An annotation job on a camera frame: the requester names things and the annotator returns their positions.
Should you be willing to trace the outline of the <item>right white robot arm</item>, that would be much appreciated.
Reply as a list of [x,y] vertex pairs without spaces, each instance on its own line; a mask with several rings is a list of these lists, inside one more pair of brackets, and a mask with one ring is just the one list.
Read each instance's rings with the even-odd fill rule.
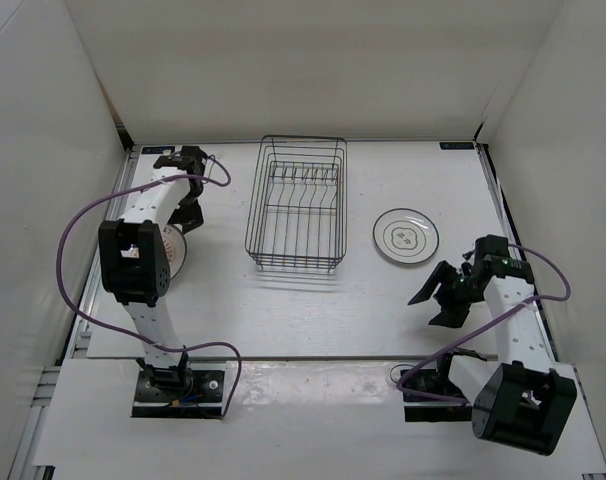
[[542,456],[559,442],[577,399],[575,382],[562,376],[537,332],[534,277],[528,262],[488,255],[475,264],[455,268],[441,261],[419,292],[418,304],[436,299],[441,310],[432,324],[454,328],[472,304],[485,303],[492,320],[481,327],[492,331],[497,361],[464,349],[470,335],[431,357],[432,378],[416,381],[417,365],[397,380],[407,395],[457,403],[471,409],[476,438]]

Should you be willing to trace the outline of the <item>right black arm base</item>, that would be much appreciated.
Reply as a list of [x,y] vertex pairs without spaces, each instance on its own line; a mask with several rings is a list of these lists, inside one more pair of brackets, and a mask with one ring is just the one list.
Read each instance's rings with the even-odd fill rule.
[[403,383],[404,419],[407,423],[469,422],[472,409],[451,399],[463,399],[461,390],[435,367],[422,369]]

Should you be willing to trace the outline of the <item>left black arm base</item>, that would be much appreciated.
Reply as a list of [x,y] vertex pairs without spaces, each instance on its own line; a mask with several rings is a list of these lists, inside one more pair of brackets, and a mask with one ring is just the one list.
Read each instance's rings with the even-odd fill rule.
[[130,416],[142,419],[219,419],[225,372],[187,368],[182,379],[161,379],[140,370]]

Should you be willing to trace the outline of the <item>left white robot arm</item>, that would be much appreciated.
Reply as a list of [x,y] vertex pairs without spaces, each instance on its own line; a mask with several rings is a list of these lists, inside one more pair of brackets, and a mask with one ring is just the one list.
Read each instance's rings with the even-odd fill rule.
[[103,288],[112,293],[143,338],[137,360],[150,384],[171,400],[189,395],[193,377],[164,300],[171,283],[162,232],[168,225],[183,233],[203,225],[199,196],[207,155],[196,146],[161,155],[152,179],[160,183],[141,193],[119,219],[99,227]]

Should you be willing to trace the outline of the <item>wire dish rack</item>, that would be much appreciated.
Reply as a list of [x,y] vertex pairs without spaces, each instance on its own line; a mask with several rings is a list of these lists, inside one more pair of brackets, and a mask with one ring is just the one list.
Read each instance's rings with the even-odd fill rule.
[[259,269],[336,270],[347,252],[347,160],[341,137],[261,139],[244,239]]

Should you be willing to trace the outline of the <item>red patterned plate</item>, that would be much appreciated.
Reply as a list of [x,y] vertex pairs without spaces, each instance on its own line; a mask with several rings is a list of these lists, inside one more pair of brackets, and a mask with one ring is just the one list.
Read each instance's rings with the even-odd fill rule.
[[181,272],[187,259],[187,240],[180,228],[167,224],[162,231],[163,245],[170,269],[170,278],[174,280]]

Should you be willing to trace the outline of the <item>green rimmed white plate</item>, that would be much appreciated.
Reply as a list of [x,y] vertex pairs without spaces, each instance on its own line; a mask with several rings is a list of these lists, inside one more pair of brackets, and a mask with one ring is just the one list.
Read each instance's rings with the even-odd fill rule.
[[394,208],[374,222],[372,236],[376,250],[387,260],[403,266],[430,260],[440,245],[436,225],[423,213]]

